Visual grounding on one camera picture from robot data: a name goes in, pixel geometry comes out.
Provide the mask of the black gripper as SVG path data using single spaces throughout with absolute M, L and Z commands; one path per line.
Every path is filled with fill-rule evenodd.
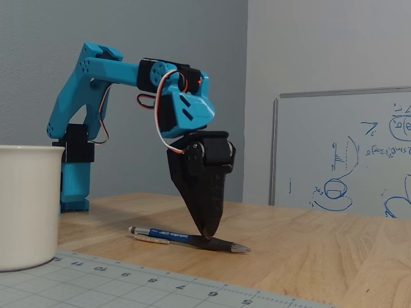
M 203 237 L 210 240 L 223 213 L 226 174 L 232 172 L 236 149 L 225 131 L 197 131 L 171 145 L 167 151 L 171 180 L 182 196 Z

